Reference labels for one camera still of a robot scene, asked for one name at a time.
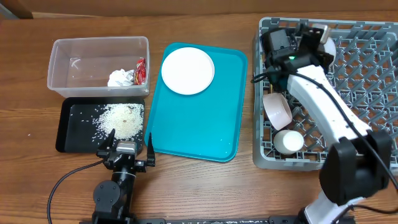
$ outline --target red packet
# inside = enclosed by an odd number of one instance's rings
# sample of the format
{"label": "red packet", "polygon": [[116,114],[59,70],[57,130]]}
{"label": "red packet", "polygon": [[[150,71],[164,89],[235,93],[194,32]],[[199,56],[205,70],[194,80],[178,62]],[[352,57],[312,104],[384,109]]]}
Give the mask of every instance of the red packet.
{"label": "red packet", "polygon": [[137,61],[137,69],[134,72],[134,84],[141,85],[146,80],[146,60],[141,58]]}

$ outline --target gray dish rack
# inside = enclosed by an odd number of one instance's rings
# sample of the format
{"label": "gray dish rack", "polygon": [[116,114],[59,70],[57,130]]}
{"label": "gray dish rack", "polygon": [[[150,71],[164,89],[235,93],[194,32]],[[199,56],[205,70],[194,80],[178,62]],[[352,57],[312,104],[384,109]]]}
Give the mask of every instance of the gray dish rack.
{"label": "gray dish rack", "polygon": [[[373,130],[385,129],[394,140],[391,169],[398,173],[398,23],[328,21],[265,17],[253,40],[253,75],[265,72],[265,53],[260,36],[277,27],[295,28],[298,23],[327,24],[336,44],[336,59],[326,75],[344,102]],[[328,143],[304,107],[286,93],[293,122],[287,127],[303,134],[301,151],[285,156],[275,150],[271,126],[262,104],[263,94],[270,90],[267,80],[254,88],[253,162],[262,169],[317,170],[328,155]]]}

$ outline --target wood grain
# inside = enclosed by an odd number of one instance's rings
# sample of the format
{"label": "wood grain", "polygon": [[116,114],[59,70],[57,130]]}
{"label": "wood grain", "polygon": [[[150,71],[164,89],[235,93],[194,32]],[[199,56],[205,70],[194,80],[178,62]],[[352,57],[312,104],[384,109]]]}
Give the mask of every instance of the wood grain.
{"label": "wood grain", "polygon": [[[149,114],[163,51],[172,42],[238,49],[252,64],[251,41],[260,18],[307,17],[398,21],[397,12],[309,12],[225,16],[116,17],[2,21],[0,24],[0,223],[46,223],[48,195],[62,175],[98,159],[55,150],[62,96],[47,89],[54,41],[75,37],[144,35],[151,59]],[[253,86],[249,66],[239,151],[228,163],[157,155],[157,166],[139,174],[132,211],[141,218],[249,218],[294,215],[316,199],[318,172],[258,169],[252,162]],[[87,220],[92,193],[111,177],[103,166],[69,177],[52,204],[54,223]],[[392,188],[365,204],[391,209]],[[358,210],[359,223],[396,223],[397,216]]]}
{"label": "wood grain", "polygon": [[391,0],[20,0],[31,12],[91,16],[177,16],[232,13],[398,10]]}
{"label": "wood grain", "polygon": [[32,12],[32,16],[34,19],[97,17],[89,15],[59,14],[59,13],[49,13],[49,12]]}

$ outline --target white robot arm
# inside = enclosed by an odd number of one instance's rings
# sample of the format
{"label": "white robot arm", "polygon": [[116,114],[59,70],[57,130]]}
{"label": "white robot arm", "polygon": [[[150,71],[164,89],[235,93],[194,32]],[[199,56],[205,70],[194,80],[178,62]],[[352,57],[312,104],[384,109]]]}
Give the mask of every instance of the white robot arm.
{"label": "white robot arm", "polygon": [[387,187],[389,176],[382,165],[389,167],[392,139],[384,131],[371,131],[329,84],[325,71],[334,56],[318,49],[330,40],[328,27],[300,24],[295,31],[301,36],[296,49],[290,46],[284,29],[263,34],[267,72],[254,77],[254,82],[267,77],[274,90],[289,91],[307,109],[329,143],[329,154],[320,171],[322,191],[299,217],[301,223],[330,224],[350,205]]}
{"label": "white robot arm", "polygon": [[[368,135],[367,131],[371,128],[347,107],[329,84],[321,66],[309,65],[299,68],[297,72],[322,84],[335,97],[356,129],[363,136]],[[329,96],[316,85],[303,78],[291,75],[287,82],[287,90],[307,109],[311,118],[315,120],[319,131],[330,145],[339,142],[339,139],[343,137],[349,140],[357,138],[357,135],[348,126]],[[308,223],[330,224],[348,205],[358,203],[362,199],[362,197],[354,198],[348,203],[338,206],[321,191],[318,199],[305,208],[304,215]]]}

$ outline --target white tissue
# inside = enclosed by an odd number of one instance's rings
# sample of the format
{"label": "white tissue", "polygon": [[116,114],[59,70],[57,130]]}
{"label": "white tissue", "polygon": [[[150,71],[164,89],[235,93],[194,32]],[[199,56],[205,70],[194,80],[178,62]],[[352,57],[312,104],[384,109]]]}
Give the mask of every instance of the white tissue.
{"label": "white tissue", "polygon": [[134,70],[124,71],[116,70],[109,75],[108,86],[131,86],[134,79]]}

